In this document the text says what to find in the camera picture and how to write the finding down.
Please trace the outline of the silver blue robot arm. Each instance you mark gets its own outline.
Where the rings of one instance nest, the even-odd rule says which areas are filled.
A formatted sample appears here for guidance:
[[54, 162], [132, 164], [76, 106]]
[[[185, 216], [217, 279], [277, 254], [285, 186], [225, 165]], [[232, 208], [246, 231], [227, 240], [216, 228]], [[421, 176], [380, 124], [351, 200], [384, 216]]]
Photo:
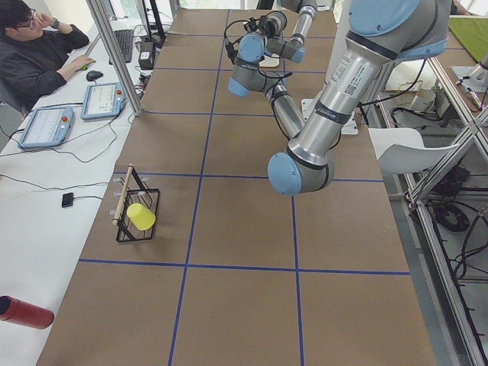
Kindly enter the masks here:
[[268, 56], [280, 56], [300, 63], [305, 55], [304, 44], [311, 25], [317, 15], [316, 1], [278, 1], [278, 4], [287, 10], [298, 14], [291, 37], [288, 40], [281, 38], [286, 28], [287, 18], [278, 11], [265, 17], [271, 26], [266, 34], [265, 53]]
[[264, 55], [300, 62], [316, 17], [314, 1], [283, 1], [298, 15], [290, 39], [281, 38], [287, 19], [279, 11], [246, 22], [246, 34], [229, 46], [233, 70], [229, 91], [239, 97], [261, 92], [269, 100], [287, 137], [284, 152], [268, 162], [268, 180], [279, 194], [318, 191], [332, 180], [330, 150], [382, 65], [428, 59], [441, 54], [448, 40], [448, 1], [353, 1], [348, 10], [345, 50], [309, 117], [303, 117], [280, 76], [260, 68]]

